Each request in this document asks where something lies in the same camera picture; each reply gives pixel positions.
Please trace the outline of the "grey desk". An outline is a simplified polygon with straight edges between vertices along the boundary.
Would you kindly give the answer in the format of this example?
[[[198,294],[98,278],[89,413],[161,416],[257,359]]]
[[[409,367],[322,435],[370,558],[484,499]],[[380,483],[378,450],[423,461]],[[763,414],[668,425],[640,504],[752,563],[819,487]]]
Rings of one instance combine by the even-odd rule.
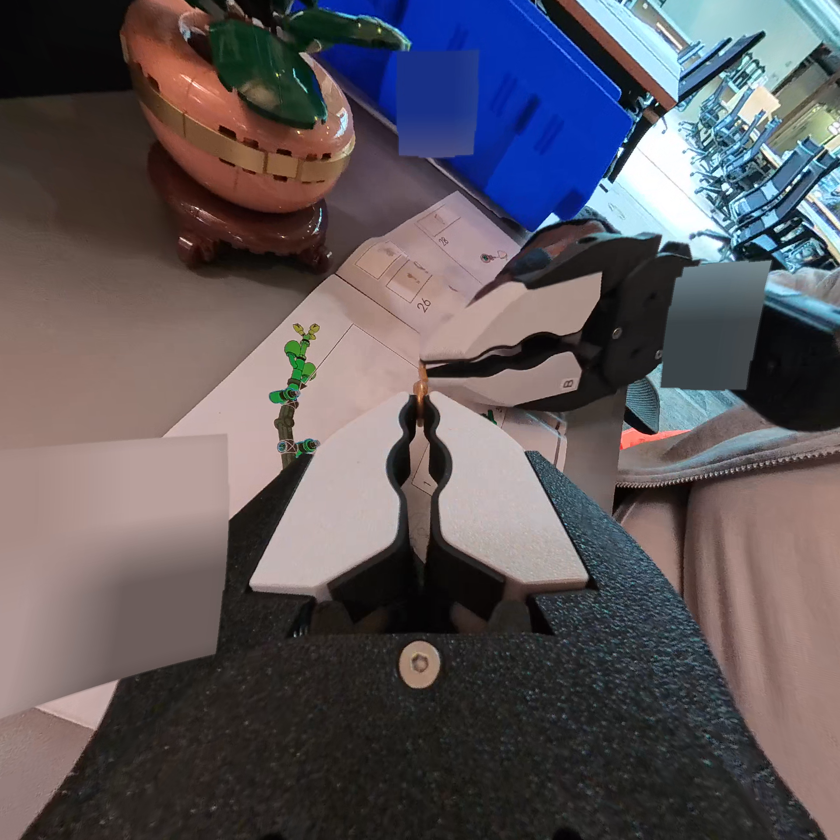
[[[340,264],[456,188],[354,111],[328,196]],[[161,436],[320,282],[234,253],[195,272],[146,174],[152,134],[131,92],[2,100],[2,448]],[[569,415],[566,474],[612,511],[622,397]],[[20,838],[81,755],[113,688],[2,720],[2,838]]]

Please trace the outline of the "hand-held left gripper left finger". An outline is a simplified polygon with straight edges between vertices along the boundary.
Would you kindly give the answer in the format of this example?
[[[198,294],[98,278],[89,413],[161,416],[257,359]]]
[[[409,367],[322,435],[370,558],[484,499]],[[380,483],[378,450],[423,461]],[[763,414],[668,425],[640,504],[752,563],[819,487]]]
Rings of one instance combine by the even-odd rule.
[[[398,392],[311,457],[249,585],[318,601],[396,601],[414,572],[403,483],[417,406]]]

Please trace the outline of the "beige jacket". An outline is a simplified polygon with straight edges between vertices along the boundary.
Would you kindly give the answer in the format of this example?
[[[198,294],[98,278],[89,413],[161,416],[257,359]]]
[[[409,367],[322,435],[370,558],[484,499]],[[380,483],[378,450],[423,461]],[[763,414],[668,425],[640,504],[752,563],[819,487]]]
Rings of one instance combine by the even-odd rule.
[[[615,519],[683,597],[736,705],[839,835],[839,432],[739,406],[626,448]]]

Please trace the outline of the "row of black chairs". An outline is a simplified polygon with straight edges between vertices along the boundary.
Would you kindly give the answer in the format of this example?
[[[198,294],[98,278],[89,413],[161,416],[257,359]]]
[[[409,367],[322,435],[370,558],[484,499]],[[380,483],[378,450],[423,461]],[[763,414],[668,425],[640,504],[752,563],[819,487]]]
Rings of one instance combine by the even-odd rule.
[[[838,49],[823,44],[772,92],[744,61],[680,121],[707,255],[767,255],[776,268],[838,267]]]

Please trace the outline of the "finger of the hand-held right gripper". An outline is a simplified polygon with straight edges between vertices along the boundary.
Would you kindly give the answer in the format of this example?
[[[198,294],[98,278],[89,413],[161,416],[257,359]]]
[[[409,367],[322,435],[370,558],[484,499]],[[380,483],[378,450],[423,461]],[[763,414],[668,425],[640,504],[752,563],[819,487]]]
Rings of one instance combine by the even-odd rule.
[[[480,360],[429,364],[427,383],[463,404],[566,412],[604,397],[604,379],[591,359],[570,346]]]
[[[439,324],[421,342],[419,359],[426,365],[473,361],[539,333],[578,333],[601,294],[601,272],[533,289],[504,283]]]

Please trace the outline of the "wood top office desk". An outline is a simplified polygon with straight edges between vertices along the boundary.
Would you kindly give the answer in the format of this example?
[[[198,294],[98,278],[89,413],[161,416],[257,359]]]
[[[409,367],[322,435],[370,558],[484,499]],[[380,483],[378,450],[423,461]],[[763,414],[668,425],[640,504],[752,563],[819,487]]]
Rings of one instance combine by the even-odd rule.
[[[559,28],[567,29],[572,20],[586,33],[586,40],[572,36],[581,48],[594,42],[666,111],[677,105],[681,74],[677,52],[625,6],[613,1],[558,1],[546,2],[545,7]]]

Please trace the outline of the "white instruction booklet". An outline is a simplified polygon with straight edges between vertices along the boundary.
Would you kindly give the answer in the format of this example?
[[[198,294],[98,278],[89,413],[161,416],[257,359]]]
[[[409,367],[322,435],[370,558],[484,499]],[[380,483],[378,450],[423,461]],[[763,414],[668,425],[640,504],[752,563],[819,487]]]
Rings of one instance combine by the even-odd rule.
[[[436,482],[428,471],[429,443],[415,428],[410,472],[402,490],[407,502],[414,572],[396,601],[318,601],[309,595],[257,592],[249,582],[277,528],[303,471],[320,446],[353,420],[417,378],[417,333],[364,291],[385,291],[395,308],[405,302],[398,286],[411,273],[432,286],[432,304],[461,305],[459,294],[419,256],[419,233],[408,235],[407,254],[383,238],[364,243],[231,374],[168,432],[168,436],[227,437],[230,521],[228,571],[238,575],[233,592],[252,602],[295,606],[336,602],[352,624],[391,618],[424,587],[431,502]],[[551,466],[564,464],[565,442],[551,427],[528,423],[513,407],[485,406],[481,415],[523,448],[526,436],[544,449]]]

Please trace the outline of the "blue plastic bin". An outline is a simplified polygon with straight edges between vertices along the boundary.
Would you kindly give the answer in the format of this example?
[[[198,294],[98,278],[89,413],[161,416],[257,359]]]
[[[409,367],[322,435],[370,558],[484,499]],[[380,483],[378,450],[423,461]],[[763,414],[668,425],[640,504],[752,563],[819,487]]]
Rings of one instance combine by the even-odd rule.
[[[399,28],[418,51],[475,50],[475,151],[445,160],[527,230],[593,195],[632,124],[619,87],[530,2],[338,1]]]

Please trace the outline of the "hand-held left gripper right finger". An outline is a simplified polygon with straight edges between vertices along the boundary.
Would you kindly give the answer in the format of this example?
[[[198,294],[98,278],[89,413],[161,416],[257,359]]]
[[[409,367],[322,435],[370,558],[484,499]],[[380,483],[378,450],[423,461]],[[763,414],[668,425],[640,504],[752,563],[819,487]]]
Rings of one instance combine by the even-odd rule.
[[[585,566],[516,440],[438,392],[426,396],[424,428],[436,482],[427,585],[473,613],[587,586]]]

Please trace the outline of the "person's right forearm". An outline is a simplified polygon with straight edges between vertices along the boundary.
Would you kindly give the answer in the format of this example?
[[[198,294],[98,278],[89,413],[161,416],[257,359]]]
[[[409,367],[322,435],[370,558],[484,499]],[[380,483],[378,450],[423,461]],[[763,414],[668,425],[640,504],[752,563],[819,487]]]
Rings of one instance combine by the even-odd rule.
[[[802,268],[794,272],[775,270],[769,274],[769,281],[839,309],[839,268]]]

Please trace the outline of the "brick orchid in pink pot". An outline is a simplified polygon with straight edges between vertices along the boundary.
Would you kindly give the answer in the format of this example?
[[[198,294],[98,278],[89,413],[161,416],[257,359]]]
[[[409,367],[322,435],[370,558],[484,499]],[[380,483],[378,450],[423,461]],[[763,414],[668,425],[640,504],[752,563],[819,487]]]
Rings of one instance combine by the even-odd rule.
[[[120,38],[156,136],[148,173],[189,267],[220,245],[324,271],[324,197],[350,162],[353,114],[316,61],[332,46],[407,51],[377,17],[317,2],[135,1]]]

